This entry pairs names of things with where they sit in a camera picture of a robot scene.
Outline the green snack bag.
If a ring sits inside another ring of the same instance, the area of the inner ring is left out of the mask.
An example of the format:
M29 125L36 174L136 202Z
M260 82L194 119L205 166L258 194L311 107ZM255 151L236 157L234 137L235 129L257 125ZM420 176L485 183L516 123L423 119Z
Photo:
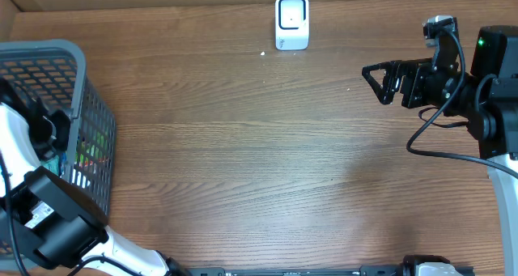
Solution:
M85 134L79 134L75 162L81 168L97 163L106 163L108 161L107 146L108 141L105 134L95 131L94 138L88 138Z

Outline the blue snack wrapper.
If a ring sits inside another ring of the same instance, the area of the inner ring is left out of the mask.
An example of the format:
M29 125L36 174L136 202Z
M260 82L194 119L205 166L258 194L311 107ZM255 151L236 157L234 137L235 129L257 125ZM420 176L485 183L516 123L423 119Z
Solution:
M91 186L91 180L83 172L83 163L78 157L75 157L74 162L70 162L66 154L60 155L59 167L61 178L66 179L72 185L77 185L82 189Z

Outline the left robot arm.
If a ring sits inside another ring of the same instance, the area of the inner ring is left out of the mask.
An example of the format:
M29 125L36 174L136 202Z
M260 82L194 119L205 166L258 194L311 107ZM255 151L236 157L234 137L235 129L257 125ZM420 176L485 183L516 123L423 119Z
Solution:
M1 237L21 274L23 261L76 275L88 268L109 275L186 275L188 270L156 250L116 233L107 215L78 186L42 163L64 152L70 118L41 99L20 98L1 81Z

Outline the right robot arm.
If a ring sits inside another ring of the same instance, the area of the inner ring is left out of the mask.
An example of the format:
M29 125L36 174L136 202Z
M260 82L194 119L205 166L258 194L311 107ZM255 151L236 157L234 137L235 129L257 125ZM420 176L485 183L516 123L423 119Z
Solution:
M497 205L503 242L504 273L517 273L517 28L482 27L471 67L465 64L456 18L438 15L423 25L430 58L381 62L362 69L362 76L381 104L403 95L405 108L434 114L406 143L415 155L458 159L487 167ZM439 115L461 116L478 142L479 155L418 150L414 141Z

